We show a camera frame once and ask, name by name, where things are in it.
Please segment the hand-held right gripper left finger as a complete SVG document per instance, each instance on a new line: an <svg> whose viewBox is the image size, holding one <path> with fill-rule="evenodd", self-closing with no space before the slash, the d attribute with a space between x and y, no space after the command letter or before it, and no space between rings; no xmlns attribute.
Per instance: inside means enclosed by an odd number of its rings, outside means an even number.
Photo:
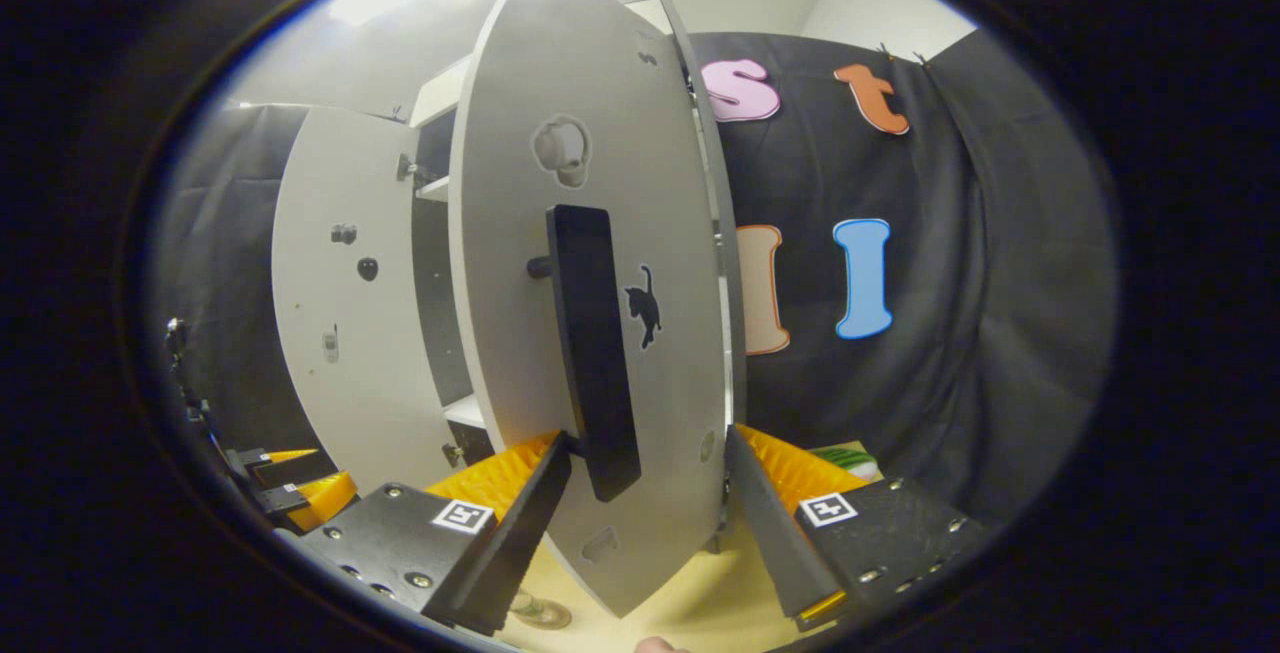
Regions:
<svg viewBox="0 0 1280 653"><path fill-rule="evenodd" d="M572 448L550 431L429 489L385 483L302 535L300 549L388 606L492 635L567 488Z"/></svg>

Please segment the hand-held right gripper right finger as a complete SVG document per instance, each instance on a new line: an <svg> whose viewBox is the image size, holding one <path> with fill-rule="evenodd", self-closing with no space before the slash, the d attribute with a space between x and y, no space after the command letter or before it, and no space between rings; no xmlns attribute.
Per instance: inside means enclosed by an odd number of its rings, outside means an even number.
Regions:
<svg viewBox="0 0 1280 653"><path fill-rule="evenodd" d="M726 469L781 609L803 631L887 618L991 539L911 480L869 483L742 424L727 431Z"/></svg>

